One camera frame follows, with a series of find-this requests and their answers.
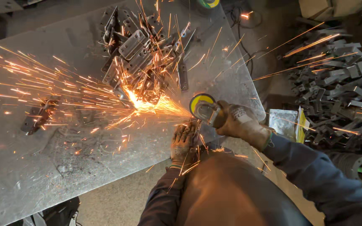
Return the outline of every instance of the metal workbench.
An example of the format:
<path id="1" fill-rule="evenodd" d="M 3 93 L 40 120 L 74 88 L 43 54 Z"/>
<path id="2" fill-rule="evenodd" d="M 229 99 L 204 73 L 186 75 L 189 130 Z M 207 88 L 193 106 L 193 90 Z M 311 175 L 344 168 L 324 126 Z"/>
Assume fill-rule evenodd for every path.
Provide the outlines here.
<path id="1" fill-rule="evenodd" d="M 155 2 L 143 1 L 147 15 L 154 13 Z M 126 3 L 132 11 L 138 11 L 135 1 Z M 195 65 L 208 52 L 222 28 L 212 54 L 205 63 L 188 72 L 189 91 L 179 93 L 174 99 L 188 108 L 191 97 L 205 92 L 216 100 L 224 99 L 256 108 L 258 110 L 254 113 L 259 120 L 263 120 L 264 109 L 243 60 L 229 69 L 242 55 L 239 48 L 235 48 L 227 57 L 236 40 L 223 10 L 218 8 L 209 16 L 200 16 L 194 11 L 189 14 L 188 7 L 177 1 L 160 3 L 160 9 L 165 26 L 168 26 L 171 13 L 177 14 L 180 27 L 191 21 L 192 27 L 197 28 L 197 38 L 201 41 L 195 39 L 191 43 L 190 52 L 184 60 L 187 68 Z M 100 68 L 106 58 L 102 57 L 101 45 L 97 43 L 100 39 L 97 26 L 104 10 L 102 8 L 0 40 L 0 45 L 33 54 L 45 65 L 56 64 L 57 61 L 52 58 L 55 55 L 75 67 L 79 75 L 102 79 Z M 228 46 L 229 52 L 222 50 Z M 7 60 L 17 60 L 13 54 L 2 49 L 0 55 Z M 220 71 L 225 72 L 214 80 Z M 13 76 L 0 69 L 0 83 L 12 82 Z M 0 93 L 9 93 L 9 89 L 0 85 Z M 0 98 L 0 225 L 118 180 L 170 156 L 174 123 L 156 123 L 138 130 L 101 129 L 90 134 L 93 128 L 104 128 L 107 120 L 96 118 L 93 113 L 77 112 L 82 115 L 72 117 L 68 126 L 25 136 L 20 131 L 20 125 L 25 118 L 24 112 L 30 107 L 2 105 L 12 103 L 10 98 Z M 216 138 L 212 128 L 203 127 L 201 133 L 205 141 Z M 121 145 L 121 135 L 124 134 L 131 134 L 130 142 L 126 142 L 121 151 L 113 155 L 113 150 Z M 77 150 L 82 148 L 80 154 L 74 153 L 75 147 Z"/>

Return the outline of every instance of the concrete floor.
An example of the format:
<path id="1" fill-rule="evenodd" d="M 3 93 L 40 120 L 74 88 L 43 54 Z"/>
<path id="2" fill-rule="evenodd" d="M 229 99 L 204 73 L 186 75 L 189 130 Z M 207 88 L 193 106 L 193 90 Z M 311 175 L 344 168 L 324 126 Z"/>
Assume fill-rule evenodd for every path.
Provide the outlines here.
<path id="1" fill-rule="evenodd" d="M 71 18 L 89 11 L 115 4 L 116 0 L 46 0 L 35 8 L 14 12 L 8 19 L 7 36 L 20 34 L 46 26 L 60 20 Z M 250 53 L 258 50 L 273 49 L 290 38 L 294 18 L 300 14 L 298 1 L 295 0 L 263 0 L 248 1 L 253 10 L 260 12 L 262 24 L 254 29 L 242 29 L 242 43 Z M 237 27 L 233 28 L 237 37 Z M 282 66 L 275 59 L 275 53 L 267 54 L 260 59 L 254 59 L 252 77 L 257 78 L 278 71 Z M 282 75 L 273 79 L 263 79 L 255 82 L 255 87 L 267 106 L 267 97 L 271 94 L 291 96 L 287 82 Z M 228 138 L 224 146 L 239 154 L 247 155 L 252 164 L 262 167 L 263 163 L 252 151 L 251 147 L 238 139 Z M 165 166 L 170 165 L 166 160 L 156 164 L 146 172 L 144 169 L 120 180 L 87 192 L 80 196 L 78 222 L 83 226 L 89 225 L 136 225 L 143 211 L 148 193 L 157 180 L 165 173 Z M 289 183 L 283 173 L 269 161 L 271 172 L 266 176 L 278 185 L 299 207 L 302 213 L 316 226 L 323 225 L 323 214 L 319 213 L 312 202 L 305 200 L 299 189 Z"/>

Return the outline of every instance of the blue sleeve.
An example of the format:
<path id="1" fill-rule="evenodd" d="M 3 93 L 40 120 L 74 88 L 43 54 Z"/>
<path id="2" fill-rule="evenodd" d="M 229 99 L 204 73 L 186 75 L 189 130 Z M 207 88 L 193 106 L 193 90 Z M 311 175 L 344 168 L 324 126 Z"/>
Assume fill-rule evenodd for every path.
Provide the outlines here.
<path id="1" fill-rule="evenodd" d="M 275 134 L 263 153 L 325 214 L 325 225 L 362 225 L 362 183 L 346 178 L 327 155 Z"/>
<path id="2" fill-rule="evenodd" d="M 170 226 L 175 224 L 181 203 L 184 177 L 180 169 L 169 168 L 158 180 L 148 196 L 146 207 L 140 216 L 139 226 Z"/>

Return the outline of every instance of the pile of metal brackets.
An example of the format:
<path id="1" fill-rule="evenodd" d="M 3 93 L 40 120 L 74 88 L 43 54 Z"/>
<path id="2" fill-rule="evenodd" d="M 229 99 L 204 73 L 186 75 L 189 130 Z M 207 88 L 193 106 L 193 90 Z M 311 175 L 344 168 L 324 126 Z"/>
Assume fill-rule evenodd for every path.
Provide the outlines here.
<path id="1" fill-rule="evenodd" d="M 195 30 L 190 23 L 180 32 L 166 34 L 154 15 L 135 15 L 127 8 L 109 7 L 100 23 L 102 44 L 109 54 L 101 69 L 103 83 L 113 87 L 121 100 L 128 100 L 124 86 L 137 91 L 138 98 L 156 104 L 173 73 L 178 88 L 188 90 L 183 57 Z"/>
<path id="2" fill-rule="evenodd" d="M 313 63 L 288 71 L 288 80 L 299 96 L 296 104 L 316 130 L 306 131 L 306 141 L 315 148 L 354 151 L 362 144 L 361 45 L 347 43 L 344 36 L 350 35 L 345 30 L 323 29 L 312 32 L 286 55 L 334 34 L 340 35 L 286 58 L 289 67 Z"/>

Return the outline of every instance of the gloved hand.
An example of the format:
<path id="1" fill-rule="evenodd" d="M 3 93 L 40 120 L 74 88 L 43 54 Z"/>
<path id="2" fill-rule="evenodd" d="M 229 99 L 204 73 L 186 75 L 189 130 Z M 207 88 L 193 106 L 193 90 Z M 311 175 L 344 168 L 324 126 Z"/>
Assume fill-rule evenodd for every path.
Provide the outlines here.
<path id="1" fill-rule="evenodd" d="M 170 168 L 181 168 L 192 163 L 195 149 L 191 149 L 193 136 L 198 123 L 195 121 L 178 125 L 175 128 L 173 139 L 171 140 L 171 160 Z"/>
<path id="2" fill-rule="evenodd" d="M 216 129 L 217 134 L 241 138 L 251 146 L 263 151 L 268 145 L 272 130 L 259 124 L 254 113 L 245 106 L 228 104 L 224 100 L 217 102 L 225 112 L 225 124 Z"/>

